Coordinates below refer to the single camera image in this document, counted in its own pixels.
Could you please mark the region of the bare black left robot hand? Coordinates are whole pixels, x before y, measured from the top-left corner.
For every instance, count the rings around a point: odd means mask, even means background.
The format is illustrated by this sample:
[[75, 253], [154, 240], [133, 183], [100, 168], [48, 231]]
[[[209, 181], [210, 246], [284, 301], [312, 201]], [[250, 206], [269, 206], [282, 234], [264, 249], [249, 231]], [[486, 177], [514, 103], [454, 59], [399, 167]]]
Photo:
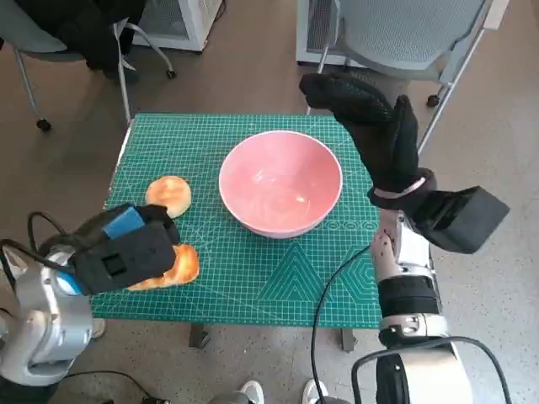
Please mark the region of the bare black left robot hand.
[[153, 222], [163, 226], [173, 245], [179, 244], [179, 231], [164, 206], [132, 204], [123, 204], [99, 213], [80, 225], [73, 233], [62, 236], [60, 244], [82, 251], [105, 240], [142, 229]]

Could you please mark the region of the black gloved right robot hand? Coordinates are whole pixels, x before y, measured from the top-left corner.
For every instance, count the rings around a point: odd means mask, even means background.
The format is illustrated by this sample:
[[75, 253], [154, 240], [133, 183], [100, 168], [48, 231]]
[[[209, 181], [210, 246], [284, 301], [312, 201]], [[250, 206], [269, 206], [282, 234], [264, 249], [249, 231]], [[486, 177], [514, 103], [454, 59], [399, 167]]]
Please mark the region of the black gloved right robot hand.
[[419, 180], [419, 124], [408, 96], [394, 104], [374, 86], [341, 73], [308, 73], [299, 88], [307, 104], [326, 109], [349, 132], [375, 188], [402, 193]]

